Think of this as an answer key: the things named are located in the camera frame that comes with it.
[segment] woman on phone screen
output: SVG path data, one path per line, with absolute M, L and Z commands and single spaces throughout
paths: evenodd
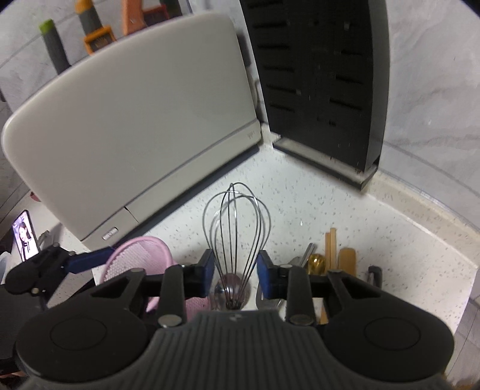
M 28 231 L 27 225 L 24 221 L 20 222 L 18 226 L 18 236 L 22 242 L 22 260 L 29 259 L 33 255 L 38 253 L 36 248 L 35 240 L 33 239 L 31 233 Z

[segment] smartphone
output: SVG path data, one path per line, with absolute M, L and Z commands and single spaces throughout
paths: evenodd
M 40 252 L 28 210 L 21 212 L 13 223 L 12 229 L 22 261 L 26 261 Z

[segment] pink plastic basket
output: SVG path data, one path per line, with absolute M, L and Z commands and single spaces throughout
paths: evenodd
M 177 264 L 167 244 L 156 237 L 136 237 L 120 245 L 105 263 L 100 282 L 112 279 L 132 268 L 144 268 L 147 275 L 163 274 L 168 267 Z M 147 312 L 155 309 L 159 297 L 150 298 Z M 208 298 L 190 298 L 185 303 L 187 319 L 197 312 L 209 310 Z

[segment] speckled white countertop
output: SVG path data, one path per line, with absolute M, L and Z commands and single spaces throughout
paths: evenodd
M 303 254 L 309 242 L 324 252 L 324 233 L 337 228 L 337 247 L 357 251 L 357 276 L 370 265 L 384 271 L 383 289 L 440 317 L 455 331 L 468 301 L 477 267 L 457 249 L 370 193 L 362 194 L 323 172 L 263 145 L 249 158 L 176 210 L 147 235 L 161 238 L 173 258 L 196 263 L 207 248 L 202 211 L 208 199 L 244 182 L 269 208 L 272 232 L 265 249 L 276 264 Z M 39 203 L 31 204 L 37 233 L 48 228 L 40 219 L 54 218 Z M 61 245 L 81 251 L 68 232 Z M 255 309 L 258 278 L 246 305 Z

